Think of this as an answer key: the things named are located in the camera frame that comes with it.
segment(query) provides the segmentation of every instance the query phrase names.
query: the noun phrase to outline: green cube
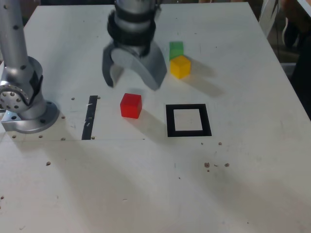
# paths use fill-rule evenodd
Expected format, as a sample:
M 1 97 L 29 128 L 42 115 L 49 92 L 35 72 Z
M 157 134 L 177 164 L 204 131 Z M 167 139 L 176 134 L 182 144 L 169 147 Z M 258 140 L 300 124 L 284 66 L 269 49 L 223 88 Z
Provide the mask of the green cube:
M 184 55 L 184 43 L 181 41 L 170 42 L 170 60 Z

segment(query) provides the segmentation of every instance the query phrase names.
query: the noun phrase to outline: black tape strip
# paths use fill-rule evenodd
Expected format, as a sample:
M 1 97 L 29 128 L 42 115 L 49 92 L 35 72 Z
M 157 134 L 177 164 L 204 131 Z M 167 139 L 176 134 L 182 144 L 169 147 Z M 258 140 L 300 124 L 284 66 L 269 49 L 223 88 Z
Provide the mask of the black tape strip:
M 96 112 L 97 105 L 97 97 L 98 96 L 90 96 L 88 101 L 88 107 L 86 112 L 86 122 L 84 123 L 82 140 L 91 140 L 93 123 Z
M 174 109 L 198 109 L 203 130 L 176 131 Z M 168 137 L 199 137 L 212 136 L 205 104 L 171 104 L 166 105 L 166 121 Z

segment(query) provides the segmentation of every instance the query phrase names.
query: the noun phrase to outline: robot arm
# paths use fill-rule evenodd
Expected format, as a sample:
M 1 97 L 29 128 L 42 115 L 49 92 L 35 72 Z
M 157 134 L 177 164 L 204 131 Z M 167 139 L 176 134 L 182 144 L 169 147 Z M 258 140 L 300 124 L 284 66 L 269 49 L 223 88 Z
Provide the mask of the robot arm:
M 116 0 L 107 27 L 113 42 L 103 56 L 103 75 L 109 86 L 113 87 L 114 74 L 123 68 L 136 71 L 153 90 L 161 86 L 167 69 L 161 50 L 152 41 L 159 4 L 156 0 Z M 0 107 L 6 110 L 2 125 L 6 131 L 20 133 L 47 129 L 59 111 L 44 100 L 42 67 L 27 54 L 19 0 L 0 0 L 0 45 L 4 59 Z
M 27 54 L 19 0 L 0 0 L 0 45 L 4 68 L 0 81 L 0 105 L 6 111 L 6 131 L 36 133 L 58 118 L 55 104 L 45 101 L 40 63 Z
M 155 15 L 161 2 L 116 0 L 116 9 L 109 16 L 107 26 L 113 42 L 104 49 L 103 55 L 103 75 L 108 86 L 113 87 L 116 76 L 123 68 L 129 68 L 152 90 L 160 88 L 167 69 L 153 37 Z

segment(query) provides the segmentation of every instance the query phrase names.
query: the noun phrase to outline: metal base plate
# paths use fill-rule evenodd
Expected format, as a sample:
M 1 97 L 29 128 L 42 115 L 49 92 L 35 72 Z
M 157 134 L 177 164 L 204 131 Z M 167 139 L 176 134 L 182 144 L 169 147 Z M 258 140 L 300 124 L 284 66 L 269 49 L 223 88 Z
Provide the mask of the metal base plate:
M 42 116 L 32 120 L 21 120 L 16 113 L 6 111 L 2 118 L 5 131 L 17 131 L 19 133 L 38 133 L 52 126 L 59 115 L 57 106 L 47 101 L 47 110 Z

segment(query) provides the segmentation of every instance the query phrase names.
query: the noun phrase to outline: cube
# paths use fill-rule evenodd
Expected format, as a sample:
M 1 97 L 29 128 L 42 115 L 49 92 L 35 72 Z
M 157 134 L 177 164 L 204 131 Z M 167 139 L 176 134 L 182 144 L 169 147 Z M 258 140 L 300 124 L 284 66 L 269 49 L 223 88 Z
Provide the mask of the cube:
M 122 117 L 138 119 L 142 109 L 141 96 L 125 93 L 120 107 Z
M 180 41 L 170 42 L 170 60 L 180 55 L 184 55 L 184 43 Z
M 171 60 L 171 74 L 182 79 L 190 74 L 191 61 L 185 56 L 175 57 Z

